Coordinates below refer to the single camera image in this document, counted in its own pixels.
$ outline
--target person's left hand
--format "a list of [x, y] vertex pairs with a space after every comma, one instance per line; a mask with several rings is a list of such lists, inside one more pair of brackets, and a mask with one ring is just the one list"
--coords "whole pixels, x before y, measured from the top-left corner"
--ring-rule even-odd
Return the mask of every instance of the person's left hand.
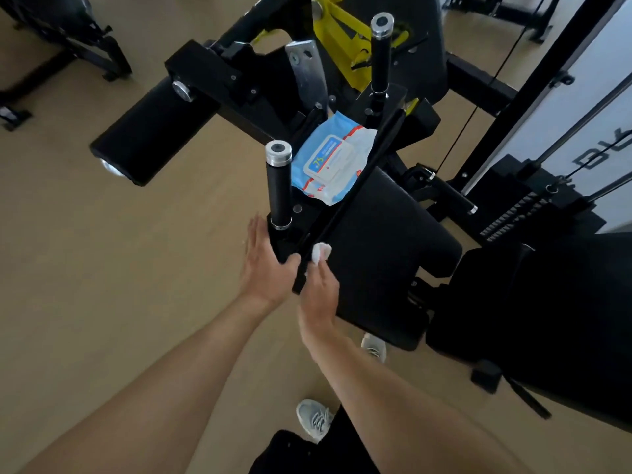
[[300, 262], [301, 256], [295, 253], [285, 264], [279, 263], [270, 244], [267, 221], [257, 214], [248, 224], [240, 295], [272, 311], [289, 296]]

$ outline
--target wooden floor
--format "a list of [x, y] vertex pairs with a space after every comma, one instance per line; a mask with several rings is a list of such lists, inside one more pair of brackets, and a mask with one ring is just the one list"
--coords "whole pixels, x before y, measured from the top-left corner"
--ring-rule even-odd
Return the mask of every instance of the wooden floor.
[[[217, 37], [256, 0], [91, 1], [133, 77], [107, 83], [77, 61], [23, 101], [33, 119], [14, 133], [0, 129], [0, 474], [18, 470], [212, 318], [236, 292], [247, 219], [267, 212], [262, 147], [219, 117], [146, 188], [108, 174], [88, 151], [164, 76], [163, 61], [180, 45]], [[580, 2], [563, 0], [559, 27]], [[0, 87], [54, 51], [10, 26], [0, 14]], [[491, 72], [518, 33], [476, 15], [446, 17], [447, 48]], [[501, 79], [519, 87], [546, 49], [522, 42]], [[448, 94], [437, 106], [437, 133], [403, 158], [438, 167], [472, 108]], [[491, 122], [477, 112], [444, 177]], [[296, 302], [249, 342], [191, 473], [245, 473], [276, 430], [300, 431], [298, 401], [337, 406], [300, 341]], [[345, 329], [359, 342], [359, 331]], [[425, 346], [391, 348], [387, 364], [462, 409], [537, 473], [629, 472], [632, 436], [609, 425], [546, 399], [553, 419], [545, 422], [507, 385], [489, 396], [470, 384], [465, 366]]]

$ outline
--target person's right hand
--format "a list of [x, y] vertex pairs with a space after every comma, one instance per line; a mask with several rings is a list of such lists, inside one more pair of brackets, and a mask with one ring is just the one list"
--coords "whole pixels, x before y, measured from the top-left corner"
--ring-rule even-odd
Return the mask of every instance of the person's right hand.
[[298, 325], [303, 342], [327, 335], [334, 328], [340, 284], [326, 261], [307, 266], [307, 281], [301, 291]]

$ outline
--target hand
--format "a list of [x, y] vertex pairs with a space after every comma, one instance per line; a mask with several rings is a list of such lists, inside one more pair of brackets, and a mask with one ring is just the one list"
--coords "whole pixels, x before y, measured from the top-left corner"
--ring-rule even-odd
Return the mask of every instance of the hand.
[[265, 313], [270, 313], [292, 291], [300, 262], [301, 256], [295, 253], [285, 264], [279, 263], [270, 244], [267, 221], [257, 214], [248, 224], [240, 296], [260, 303]]
[[298, 310], [298, 326], [305, 344], [327, 335], [334, 328], [339, 290], [340, 283], [326, 261], [308, 264], [307, 281], [301, 291]]

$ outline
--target forearm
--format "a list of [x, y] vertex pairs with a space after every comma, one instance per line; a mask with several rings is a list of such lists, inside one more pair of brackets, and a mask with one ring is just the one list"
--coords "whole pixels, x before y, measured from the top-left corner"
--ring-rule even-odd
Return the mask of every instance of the forearm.
[[382, 474], [525, 472], [489, 434], [335, 329], [304, 341]]
[[235, 300], [23, 472], [183, 473], [264, 311], [246, 298]]

